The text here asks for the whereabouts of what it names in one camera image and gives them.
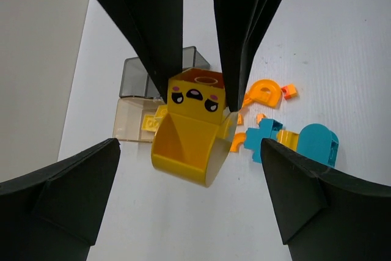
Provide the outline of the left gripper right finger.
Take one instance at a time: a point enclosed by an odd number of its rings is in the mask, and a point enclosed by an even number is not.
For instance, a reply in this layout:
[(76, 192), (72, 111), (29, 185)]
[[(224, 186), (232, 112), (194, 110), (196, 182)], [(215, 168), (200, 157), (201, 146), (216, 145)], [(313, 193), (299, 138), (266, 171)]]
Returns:
[(261, 160), (292, 260), (390, 260), (390, 187), (327, 167), (272, 140)]

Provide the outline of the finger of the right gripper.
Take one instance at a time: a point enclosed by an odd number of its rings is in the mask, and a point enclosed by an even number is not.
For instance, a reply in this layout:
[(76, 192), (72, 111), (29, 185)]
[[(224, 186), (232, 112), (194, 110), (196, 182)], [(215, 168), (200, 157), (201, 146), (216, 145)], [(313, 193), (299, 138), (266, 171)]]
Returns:
[(241, 109), (255, 53), (282, 0), (213, 0), (227, 106)]
[(97, 0), (131, 44), (163, 100), (182, 71), (183, 0)]

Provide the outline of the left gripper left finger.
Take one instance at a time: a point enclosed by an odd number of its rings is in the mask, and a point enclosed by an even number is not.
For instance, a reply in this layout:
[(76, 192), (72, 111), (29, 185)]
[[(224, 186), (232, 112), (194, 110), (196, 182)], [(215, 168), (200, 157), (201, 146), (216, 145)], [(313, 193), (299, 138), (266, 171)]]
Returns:
[(119, 165), (107, 139), (1, 183), (1, 260), (86, 260)]

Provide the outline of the orange arch lego piece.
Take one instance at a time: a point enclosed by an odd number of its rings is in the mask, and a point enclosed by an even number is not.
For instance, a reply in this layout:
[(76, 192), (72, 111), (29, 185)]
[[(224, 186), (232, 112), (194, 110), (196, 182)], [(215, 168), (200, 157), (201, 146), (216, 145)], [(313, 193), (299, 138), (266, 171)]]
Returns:
[(271, 79), (261, 79), (253, 83), (249, 91), (245, 93), (242, 107), (257, 102), (270, 108), (276, 108), (280, 98), (280, 86)]

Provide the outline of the translucent yellow lego brick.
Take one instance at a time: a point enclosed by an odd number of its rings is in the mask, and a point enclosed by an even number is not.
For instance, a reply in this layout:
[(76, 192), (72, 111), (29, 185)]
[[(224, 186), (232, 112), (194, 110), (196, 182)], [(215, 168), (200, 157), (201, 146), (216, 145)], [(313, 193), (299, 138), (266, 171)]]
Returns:
[(160, 126), (163, 118), (167, 114), (167, 105), (158, 106), (156, 112), (152, 114), (146, 114), (142, 121), (141, 130), (156, 132)]

